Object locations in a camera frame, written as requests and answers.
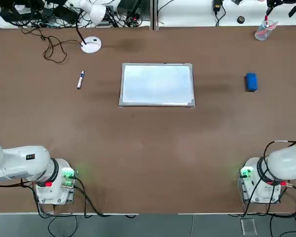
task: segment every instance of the floor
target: floor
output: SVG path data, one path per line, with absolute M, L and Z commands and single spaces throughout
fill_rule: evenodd
M 259 237 L 271 237 L 269 217 L 254 217 Z M 48 237 L 47 226 L 51 219 L 38 215 L 0 215 L 0 237 Z M 240 218 L 228 215 L 196 215 L 192 237 L 241 237 Z M 84 219 L 78 216 L 78 229 L 74 237 L 190 237 L 192 215 L 149 215 L 135 219 L 124 216 Z M 58 218 L 50 226 L 57 237 L 69 236 L 75 227 L 74 217 Z M 273 235 L 296 231 L 294 219 L 273 220 Z M 296 233 L 284 237 L 296 237 Z

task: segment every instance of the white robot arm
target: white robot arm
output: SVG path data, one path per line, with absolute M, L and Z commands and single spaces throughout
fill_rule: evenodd
M 296 179 L 296 145 L 272 152 L 265 160 L 250 158 L 240 170 L 239 181 L 244 200 L 252 196 L 251 202 L 270 203 L 274 192 L 271 203 L 276 203 L 281 184 L 293 179 Z
M 65 160 L 51 158 L 42 146 L 0 146 L 0 181 L 24 178 L 34 182 L 39 203 L 72 201 L 74 177 L 75 171 Z

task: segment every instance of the desk lamp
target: desk lamp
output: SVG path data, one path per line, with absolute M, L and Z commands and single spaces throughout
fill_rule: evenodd
M 105 16 L 106 7 L 103 5 L 92 4 L 88 2 L 88 0 L 80 1 L 80 8 L 87 12 L 90 16 L 90 20 L 93 24 L 98 25 Z M 85 53 L 95 53 L 100 50 L 102 47 L 102 42 L 98 37 L 89 36 L 87 38 L 83 38 L 78 30 L 78 21 L 76 22 L 76 30 L 78 35 L 82 39 L 81 49 Z

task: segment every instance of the whiteboard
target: whiteboard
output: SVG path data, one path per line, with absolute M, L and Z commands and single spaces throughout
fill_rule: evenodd
M 195 107 L 192 65 L 123 63 L 119 105 Z

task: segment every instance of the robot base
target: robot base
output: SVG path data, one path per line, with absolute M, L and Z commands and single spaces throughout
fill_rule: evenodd
M 249 201 L 252 191 L 260 180 L 258 171 L 257 171 L 257 162 L 260 158 L 253 157 L 249 159 L 245 166 L 240 170 L 240 175 L 243 177 L 239 177 L 239 186 L 241 188 L 241 193 L 243 196 L 243 201 Z M 257 203 L 269 203 L 270 198 L 272 196 L 273 186 L 261 181 L 256 188 L 251 202 Z M 276 203 L 281 192 L 281 186 L 276 185 L 274 189 L 274 194 L 271 203 Z
M 59 169 L 58 175 L 50 187 L 36 185 L 36 195 L 39 204 L 61 205 L 72 202 L 74 199 L 74 185 L 76 179 L 68 179 L 66 175 L 75 176 L 75 171 L 64 159 L 56 159 Z

